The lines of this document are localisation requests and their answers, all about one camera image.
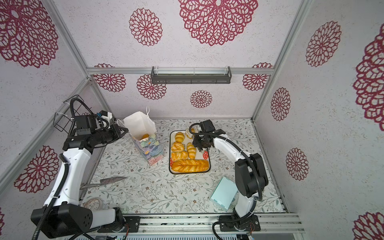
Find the knotted bread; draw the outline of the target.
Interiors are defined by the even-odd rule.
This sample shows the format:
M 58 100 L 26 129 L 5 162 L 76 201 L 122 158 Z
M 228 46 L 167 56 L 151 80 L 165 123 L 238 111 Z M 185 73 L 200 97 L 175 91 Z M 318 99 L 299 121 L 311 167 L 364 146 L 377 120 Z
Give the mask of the knotted bread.
M 175 153 L 183 152 L 185 150 L 185 146 L 180 142 L 174 142 L 171 146 L 171 151 Z

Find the floral paper bag white interior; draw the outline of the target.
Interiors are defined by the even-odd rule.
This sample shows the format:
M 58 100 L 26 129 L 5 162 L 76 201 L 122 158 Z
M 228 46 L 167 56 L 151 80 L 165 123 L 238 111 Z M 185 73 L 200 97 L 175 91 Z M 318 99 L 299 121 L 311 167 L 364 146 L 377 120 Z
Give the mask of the floral paper bag white interior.
M 150 108 L 146 112 L 135 112 L 123 120 L 118 119 L 118 125 L 129 130 L 129 135 L 143 158 L 150 166 L 164 158 L 163 147 L 160 144 L 155 122 L 149 116 Z

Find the croissant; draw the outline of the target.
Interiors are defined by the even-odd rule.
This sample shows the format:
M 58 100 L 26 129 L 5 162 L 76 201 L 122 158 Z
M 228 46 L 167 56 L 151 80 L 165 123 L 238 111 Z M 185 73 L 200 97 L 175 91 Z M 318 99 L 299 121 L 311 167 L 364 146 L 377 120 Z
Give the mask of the croissant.
M 144 139 L 148 138 L 149 136 L 150 136 L 149 134 L 145 134 L 142 136 L 141 140 L 144 140 Z

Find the metal tongs with white tips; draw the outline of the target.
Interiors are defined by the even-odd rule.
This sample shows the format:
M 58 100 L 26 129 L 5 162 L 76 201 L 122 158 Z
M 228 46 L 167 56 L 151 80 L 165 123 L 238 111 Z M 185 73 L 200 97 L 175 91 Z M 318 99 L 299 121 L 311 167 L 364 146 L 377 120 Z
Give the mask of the metal tongs with white tips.
M 193 135 L 193 133 L 195 133 L 195 132 L 196 132 L 196 131 L 195 131 L 194 127 L 192 127 L 191 129 L 190 129 L 190 128 L 187 128 L 187 129 L 186 129 L 186 137 L 187 137 L 188 139 L 193 140 L 193 139 L 194 139 L 194 135 Z

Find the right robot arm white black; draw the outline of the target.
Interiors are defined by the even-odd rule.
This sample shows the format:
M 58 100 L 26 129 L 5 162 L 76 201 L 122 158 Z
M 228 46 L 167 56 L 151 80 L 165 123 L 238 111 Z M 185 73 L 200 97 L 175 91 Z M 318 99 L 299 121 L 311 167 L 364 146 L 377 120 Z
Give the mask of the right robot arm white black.
M 230 140 L 225 131 L 216 129 L 211 120 L 194 123 L 189 126 L 188 131 L 194 136 L 194 147 L 215 148 L 234 161 L 235 184 L 240 196 L 232 215 L 221 216 L 213 223 L 214 235 L 221 239 L 216 231 L 217 226 L 221 232 L 260 231 L 260 222 L 254 210 L 257 203 L 263 200 L 263 190 L 269 184 L 262 156 L 242 150 Z

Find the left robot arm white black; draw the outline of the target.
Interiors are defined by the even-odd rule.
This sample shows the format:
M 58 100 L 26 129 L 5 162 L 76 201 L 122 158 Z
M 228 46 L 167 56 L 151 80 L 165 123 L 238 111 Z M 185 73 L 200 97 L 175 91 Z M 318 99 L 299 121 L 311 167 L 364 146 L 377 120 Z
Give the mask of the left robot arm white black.
M 36 225 L 32 239 L 44 234 L 49 239 L 85 235 L 107 229 L 119 232 L 126 226 L 120 208 L 92 211 L 80 206 L 83 175 L 94 149 L 121 139 L 129 130 L 119 126 L 113 114 L 93 113 L 80 98 L 70 100 L 72 124 L 59 155 L 61 168 L 50 196 L 40 209 L 33 210 Z

